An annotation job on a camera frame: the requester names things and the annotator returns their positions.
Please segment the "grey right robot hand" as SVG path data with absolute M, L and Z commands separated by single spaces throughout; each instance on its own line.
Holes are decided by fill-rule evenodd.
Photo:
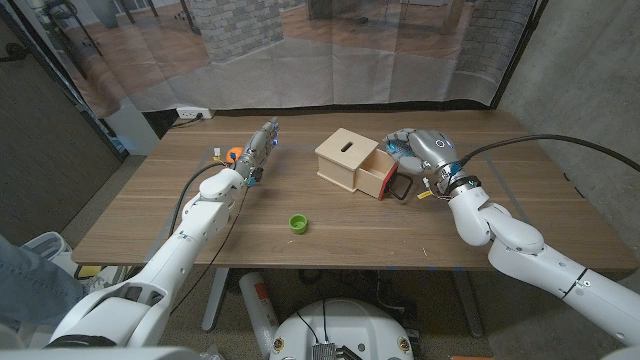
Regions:
M 433 175 L 441 195 L 455 197 L 481 186 L 478 177 L 462 168 L 453 142 L 437 130 L 404 128 L 386 135 L 383 143 L 401 170 L 412 175 Z

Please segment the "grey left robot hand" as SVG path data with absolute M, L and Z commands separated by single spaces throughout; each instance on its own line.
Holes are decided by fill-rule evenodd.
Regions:
M 267 121 L 245 144 L 232 169 L 238 172 L 248 187 L 259 183 L 271 151 L 278 144 L 279 124 L 273 117 Z

